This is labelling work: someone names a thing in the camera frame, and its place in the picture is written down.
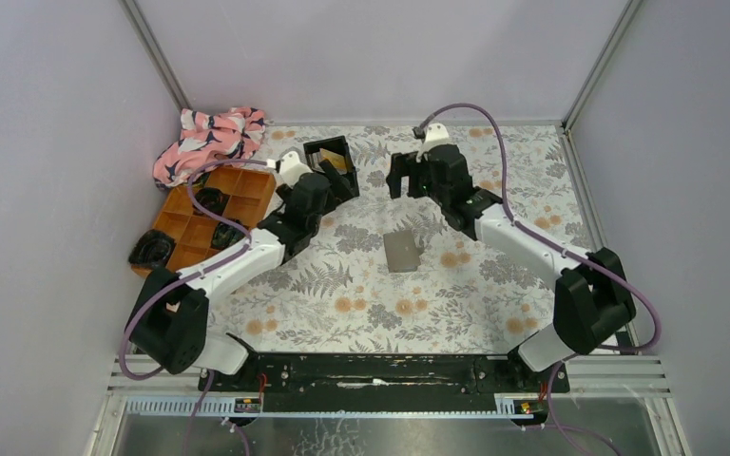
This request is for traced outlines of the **black plastic card tray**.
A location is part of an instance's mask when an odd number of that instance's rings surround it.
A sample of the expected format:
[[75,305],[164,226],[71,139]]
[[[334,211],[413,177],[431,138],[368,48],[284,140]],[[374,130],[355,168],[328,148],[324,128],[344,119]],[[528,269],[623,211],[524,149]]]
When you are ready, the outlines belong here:
[[344,136],[305,142],[302,148],[307,164],[331,183],[336,204],[360,195],[357,170]]

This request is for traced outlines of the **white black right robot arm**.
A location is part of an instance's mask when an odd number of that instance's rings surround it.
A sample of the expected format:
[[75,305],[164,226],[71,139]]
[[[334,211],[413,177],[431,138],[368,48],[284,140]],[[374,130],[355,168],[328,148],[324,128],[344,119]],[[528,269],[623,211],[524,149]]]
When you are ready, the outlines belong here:
[[571,355],[593,352],[635,316],[614,252],[577,253],[511,219],[500,196],[474,185],[457,146],[393,154],[386,182],[394,199],[431,199],[451,228],[500,250],[553,291],[551,323],[509,352],[507,377],[517,390],[533,390],[546,369]]

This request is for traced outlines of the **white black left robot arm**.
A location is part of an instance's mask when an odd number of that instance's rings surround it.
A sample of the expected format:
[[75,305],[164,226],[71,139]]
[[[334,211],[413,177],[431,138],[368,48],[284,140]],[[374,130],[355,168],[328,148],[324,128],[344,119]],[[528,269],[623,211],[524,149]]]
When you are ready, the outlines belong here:
[[134,344],[158,364],[160,371],[179,374],[190,367],[219,373],[233,390],[256,381],[251,349],[233,335],[210,332],[211,305],[253,278],[277,269],[304,251],[321,219],[359,195],[354,172],[340,174],[323,161],[279,188],[285,197],[244,236],[206,261],[178,272],[154,270],[145,280],[125,326],[120,352]]

